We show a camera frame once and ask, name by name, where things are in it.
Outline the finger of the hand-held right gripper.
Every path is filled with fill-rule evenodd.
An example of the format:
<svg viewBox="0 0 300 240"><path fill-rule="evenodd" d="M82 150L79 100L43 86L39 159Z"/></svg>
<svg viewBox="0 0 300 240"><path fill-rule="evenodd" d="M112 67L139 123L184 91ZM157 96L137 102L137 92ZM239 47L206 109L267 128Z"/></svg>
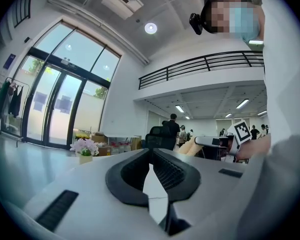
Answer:
<svg viewBox="0 0 300 240"><path fill-rule="evenodd" d="M204 146L204 147L219 147L220 146L220 138L219 137L197 136L194 139L194 142L197 145Z"/></svg>

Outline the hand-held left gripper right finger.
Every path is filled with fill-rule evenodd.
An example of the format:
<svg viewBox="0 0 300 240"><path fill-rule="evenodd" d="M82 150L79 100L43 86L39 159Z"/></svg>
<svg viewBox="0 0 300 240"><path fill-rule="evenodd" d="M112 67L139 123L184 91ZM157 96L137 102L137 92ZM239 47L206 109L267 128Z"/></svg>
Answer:
<svg viewBox="0 0 300 240"><path fill-rule="evenodd" d="M152 165L170 204L189 199L201 184L195 167L158 148L152 150Z"/></svg>

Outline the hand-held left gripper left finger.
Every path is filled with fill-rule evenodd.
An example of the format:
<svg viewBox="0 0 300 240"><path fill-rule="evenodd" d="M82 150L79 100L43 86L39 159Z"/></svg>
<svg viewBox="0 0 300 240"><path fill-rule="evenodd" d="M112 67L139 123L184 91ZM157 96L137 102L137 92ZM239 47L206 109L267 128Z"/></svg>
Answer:
<svg viewBox="0 0 300 240"><path fill-rule="evenodd" d="M120 202L137 207L148 207L148 195L143 192L150 167L149 149L113 165L105 175L108 190Z"/></svg>

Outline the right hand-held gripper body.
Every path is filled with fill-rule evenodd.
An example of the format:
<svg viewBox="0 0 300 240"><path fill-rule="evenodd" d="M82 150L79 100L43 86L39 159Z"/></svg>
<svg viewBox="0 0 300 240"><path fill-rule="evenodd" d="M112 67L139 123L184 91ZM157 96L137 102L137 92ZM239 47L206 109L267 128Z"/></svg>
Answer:
<svg viewBox="0 0 300 240"><path fill-rule="evenodd" d="M245 120L241 120L232 124L224 136L219 137L220 160L227 163L235 163L237 161L237 153L241 145L252 139L252 134Z"/></svg>

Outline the person's right forearm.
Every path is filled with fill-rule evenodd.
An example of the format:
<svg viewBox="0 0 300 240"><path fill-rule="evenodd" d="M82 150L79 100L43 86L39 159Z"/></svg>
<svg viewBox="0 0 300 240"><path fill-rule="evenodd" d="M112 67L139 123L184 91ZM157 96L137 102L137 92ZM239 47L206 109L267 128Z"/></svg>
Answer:
<svg viewBox="0 0 300 240"><path fill-rule="evenodd" d="M271 148L271 135L265 135L256 140L248 140L240 145L236 158L238 160L250 159L253 155L266 155Z"/></svg>

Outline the large cardboard box yellow label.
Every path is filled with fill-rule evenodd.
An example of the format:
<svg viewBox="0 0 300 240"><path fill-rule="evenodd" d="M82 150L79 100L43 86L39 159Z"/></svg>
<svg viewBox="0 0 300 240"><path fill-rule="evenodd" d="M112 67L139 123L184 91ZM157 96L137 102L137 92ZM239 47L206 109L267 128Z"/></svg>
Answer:
<svg viewBox="0 0 300 240"><path fill-rule="evenodd" d="M99 146L98 155L99 157L110 156L112 154L112 148L110 146Z"/></svg>

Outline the pink flowers in white pot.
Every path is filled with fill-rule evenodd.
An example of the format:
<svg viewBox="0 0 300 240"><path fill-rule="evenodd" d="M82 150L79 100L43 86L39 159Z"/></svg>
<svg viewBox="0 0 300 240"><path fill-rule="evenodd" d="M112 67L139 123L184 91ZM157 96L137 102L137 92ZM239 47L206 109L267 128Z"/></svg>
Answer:
<svg viewBox="0 0 300 240"><path fill-rule="evenodd" d="M79 138L70 145L70 151L75 152L79 158L79 164L89 163L93 157L99 155L99 147L96 142L91 139Z"/></svg>

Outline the open cardboard box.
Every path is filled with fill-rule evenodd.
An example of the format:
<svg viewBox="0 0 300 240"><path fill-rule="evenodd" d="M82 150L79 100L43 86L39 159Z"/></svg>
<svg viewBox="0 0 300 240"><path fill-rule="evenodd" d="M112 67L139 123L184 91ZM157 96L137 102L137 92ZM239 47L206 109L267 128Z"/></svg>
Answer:
<svg viewBox="0 0 300 240"><path fill-rule="evenodd" d="M102 132L95 132L90 139L94 141L95 143L103 143L107 144L108 143L108 137L105 136Z"/></svg>

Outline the black mesh office chair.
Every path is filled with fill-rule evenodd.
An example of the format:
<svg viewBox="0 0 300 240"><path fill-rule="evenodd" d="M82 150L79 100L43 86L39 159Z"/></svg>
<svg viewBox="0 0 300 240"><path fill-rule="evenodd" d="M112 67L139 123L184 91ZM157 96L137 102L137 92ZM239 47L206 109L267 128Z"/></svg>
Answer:
<svg viewBox="0 0 300 240"><path fill-rule="evenodd" d="M158 148L173 151L176 138L170 133L167 126L154 126L145 136L145 147L148 149Z"/></svg>

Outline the person's white shirt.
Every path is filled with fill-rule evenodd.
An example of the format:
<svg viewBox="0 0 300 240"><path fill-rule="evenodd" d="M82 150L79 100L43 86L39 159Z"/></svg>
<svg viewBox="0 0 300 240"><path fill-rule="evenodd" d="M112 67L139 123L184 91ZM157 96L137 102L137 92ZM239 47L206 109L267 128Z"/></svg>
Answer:
<svg viewBox="0 0 300 240"><path fill-rule="evenodd" d="M262 0L270 149L237 240L300 240L300 22L284 0Z"/></svg>

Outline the glass entrance door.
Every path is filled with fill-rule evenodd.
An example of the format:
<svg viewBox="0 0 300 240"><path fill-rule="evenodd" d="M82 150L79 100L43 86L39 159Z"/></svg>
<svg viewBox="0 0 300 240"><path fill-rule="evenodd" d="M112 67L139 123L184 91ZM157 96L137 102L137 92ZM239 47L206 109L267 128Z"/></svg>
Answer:
<svg viewBox="0 0 300 240"><path fill-rule="evenodd" d="M18 73L29 91L21 136L46 147L67 149L76 132L96 132L121 57L76 26L59 21L28 51Z"/></svg>

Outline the light blue face mask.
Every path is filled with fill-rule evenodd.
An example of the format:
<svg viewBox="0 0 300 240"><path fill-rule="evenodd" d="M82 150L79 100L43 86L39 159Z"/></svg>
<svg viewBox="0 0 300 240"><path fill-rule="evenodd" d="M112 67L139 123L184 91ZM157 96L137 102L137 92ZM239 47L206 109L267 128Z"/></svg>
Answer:
<svg viewBox="0 0 300 240"><path fill-rule="evenodd" d="M260 32L260 24L254 9L251 7L230 8L229 32L245 43L257 38Z"/></svg>

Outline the round ceiling light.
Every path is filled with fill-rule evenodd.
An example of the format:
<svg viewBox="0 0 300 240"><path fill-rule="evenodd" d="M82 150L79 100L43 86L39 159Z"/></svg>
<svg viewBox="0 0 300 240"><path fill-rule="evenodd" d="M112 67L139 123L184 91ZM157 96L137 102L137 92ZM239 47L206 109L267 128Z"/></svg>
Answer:
<svg viewBox="0 0 300 240"><path fill-rule="evenodd" d="M152 22L149 22L144 26L145 32L149 35L155 34L157 32L157 29L157 25Z"/></svg>

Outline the clothes rack with garments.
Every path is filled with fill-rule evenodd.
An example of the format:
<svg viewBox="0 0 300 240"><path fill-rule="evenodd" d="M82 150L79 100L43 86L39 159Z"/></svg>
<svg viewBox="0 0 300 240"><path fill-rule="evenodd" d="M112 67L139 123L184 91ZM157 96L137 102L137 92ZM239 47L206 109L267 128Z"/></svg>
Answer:
<svg viewBox="0 0 300 240"><path fill-rule="evenodd" d="M0 135L14 139L16 146L25 142L22 136L23 109L30 86L7 77L0 86Z"/></svg>

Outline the blue wall poster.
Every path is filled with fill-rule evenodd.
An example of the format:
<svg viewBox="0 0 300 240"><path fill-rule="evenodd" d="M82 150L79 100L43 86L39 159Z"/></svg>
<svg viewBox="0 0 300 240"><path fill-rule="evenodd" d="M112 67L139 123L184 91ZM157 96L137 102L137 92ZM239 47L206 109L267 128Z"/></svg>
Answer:
<svg viewBox="0 0 300 240"><path fill-rule="evenodd" d="M5 61L4 65L3 65L3 68L8 70L15 58L16 58L16 55L11 53L9 55L9 57L7 58L7 60Z"/></svg>

